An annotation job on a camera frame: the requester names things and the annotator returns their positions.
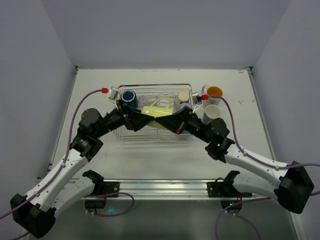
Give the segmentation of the floral white mug orange inside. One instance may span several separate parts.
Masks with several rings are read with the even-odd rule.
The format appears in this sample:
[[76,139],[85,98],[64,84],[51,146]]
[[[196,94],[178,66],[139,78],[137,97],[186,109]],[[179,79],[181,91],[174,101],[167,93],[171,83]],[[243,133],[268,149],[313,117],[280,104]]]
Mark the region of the floral white mug orange inside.
[[217,86],[208,86],[205,84],[201,89],[202,95],[208,95],[208,99],[203,100],[203,106],[206,108],[209,105],[218,106],[220,103],[220,97],[223,96],[223,91]]

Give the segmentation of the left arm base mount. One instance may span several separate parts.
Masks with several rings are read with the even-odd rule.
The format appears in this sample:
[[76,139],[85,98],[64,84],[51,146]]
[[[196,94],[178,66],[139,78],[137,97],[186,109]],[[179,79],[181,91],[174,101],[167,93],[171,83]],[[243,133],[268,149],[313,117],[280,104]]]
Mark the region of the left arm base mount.
[[97,213],[97,210],[104,209],[107,205],[107,199],[117,198],[119,196],[120,183],[118,181],[101,181],[98,182],[93,192],[84,201],[84,207],[89,212]]

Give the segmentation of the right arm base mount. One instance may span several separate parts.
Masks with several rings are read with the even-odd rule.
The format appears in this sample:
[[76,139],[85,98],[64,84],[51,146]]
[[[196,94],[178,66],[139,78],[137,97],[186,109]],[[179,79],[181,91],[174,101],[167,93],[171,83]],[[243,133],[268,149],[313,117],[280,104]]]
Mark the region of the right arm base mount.
[[209,198],[220,198],[221,207],[231,207],[242,200],[243,194],[233,186],[231,177],[218,177],[214,181],[206,183],[206,190]]

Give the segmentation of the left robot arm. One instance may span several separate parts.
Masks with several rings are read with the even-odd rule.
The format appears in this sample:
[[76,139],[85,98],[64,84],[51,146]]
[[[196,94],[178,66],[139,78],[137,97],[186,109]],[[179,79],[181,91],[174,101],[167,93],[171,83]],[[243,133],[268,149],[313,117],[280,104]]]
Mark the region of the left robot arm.
[[65,155],[51,172],[25,195],[16,194],[10,200],[13,220],[36,238],[42,238],[53,227],[58,211],[53,207],[56,197],[69,180],[100,151],[100,137],[126,126],[139,131],[155,117],[133,109],[121,101],[106,116],[95,108],[85,110],[78,123],[77,134],[68,139]]

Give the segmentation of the speckled beige small cup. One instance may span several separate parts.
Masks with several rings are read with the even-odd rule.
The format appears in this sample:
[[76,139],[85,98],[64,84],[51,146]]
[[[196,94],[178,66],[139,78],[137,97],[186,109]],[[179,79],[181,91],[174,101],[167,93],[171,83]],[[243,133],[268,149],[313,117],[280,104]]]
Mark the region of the speckled beige small cup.
[[148,101],[146,106],[155,106],[156,105],[156,102],[155,101]]

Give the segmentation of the dark blue glossy mug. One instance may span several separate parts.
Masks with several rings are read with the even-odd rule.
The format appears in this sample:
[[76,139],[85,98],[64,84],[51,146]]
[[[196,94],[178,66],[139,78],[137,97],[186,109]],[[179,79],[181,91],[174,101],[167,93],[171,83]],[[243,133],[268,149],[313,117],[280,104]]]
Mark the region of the dark blue glossy mug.
[[138,107],[137,95],[133,90],[125,90],[120,95],[121,100],[130,108],[136,109]]

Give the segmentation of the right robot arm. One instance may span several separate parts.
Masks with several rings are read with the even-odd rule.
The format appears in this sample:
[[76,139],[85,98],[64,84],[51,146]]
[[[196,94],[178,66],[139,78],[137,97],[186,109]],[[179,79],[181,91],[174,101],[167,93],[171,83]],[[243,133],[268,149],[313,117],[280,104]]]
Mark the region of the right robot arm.
[[206,142],[205,150],[212,159],[243,168],[268,182],[269,191],[261,192],[262,196],[276,199],[295,214],[303,212],[314,189],[303,164],[287,164],[249,151],[228,138],[230,131],[222,118],[203,122],[189,107],[155,121],[177,135],[187,131]]

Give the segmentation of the yellow-green ceramic mug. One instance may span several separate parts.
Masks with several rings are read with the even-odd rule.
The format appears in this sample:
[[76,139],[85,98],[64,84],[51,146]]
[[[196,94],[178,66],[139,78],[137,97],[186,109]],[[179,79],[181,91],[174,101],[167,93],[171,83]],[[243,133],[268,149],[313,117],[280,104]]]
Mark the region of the yellow-green ceramic mug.
[[155,118],[169,116],[173,114],[171,102],[168,97],[160,97],[155,101],[155,106],[144,106],[141,112]]

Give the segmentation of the small clear glass cup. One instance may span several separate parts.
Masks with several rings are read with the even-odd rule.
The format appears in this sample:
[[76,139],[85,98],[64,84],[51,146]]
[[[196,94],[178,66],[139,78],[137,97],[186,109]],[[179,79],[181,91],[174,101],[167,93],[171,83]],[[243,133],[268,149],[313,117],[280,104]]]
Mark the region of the small clear glass cup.
[[147,95],[140,95],[138,98],[138,103],[145,106],[149,102],[149,97]]

